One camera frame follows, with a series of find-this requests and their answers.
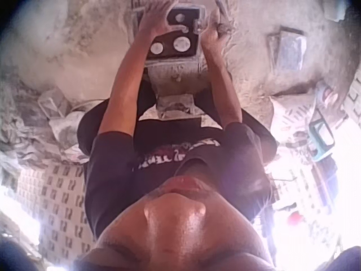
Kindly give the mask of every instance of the tiled wall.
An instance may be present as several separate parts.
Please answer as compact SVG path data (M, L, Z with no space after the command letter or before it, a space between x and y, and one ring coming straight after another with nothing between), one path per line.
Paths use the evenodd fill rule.
M350 92L344 102L344 108L351 119L361 128L361 66L359 66Z
M44 172L24 171L19 181L18 200L41 223L40 253L66 268L94 244L83 178L82 167L55 164Z

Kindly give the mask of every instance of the debris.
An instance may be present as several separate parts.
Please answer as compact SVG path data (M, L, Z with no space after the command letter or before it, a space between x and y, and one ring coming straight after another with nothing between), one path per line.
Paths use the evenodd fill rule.
M335 22L344 20L348 6L347 0L323 0L325 18Z
M307 48L302 34L282 30L268 37L273 71L300 71Z
M191 94L159 97L157 112L160 120L193 119L198 117Z
M70 110L69 102L57 88L43 93L38 104L48 119L65 117Z

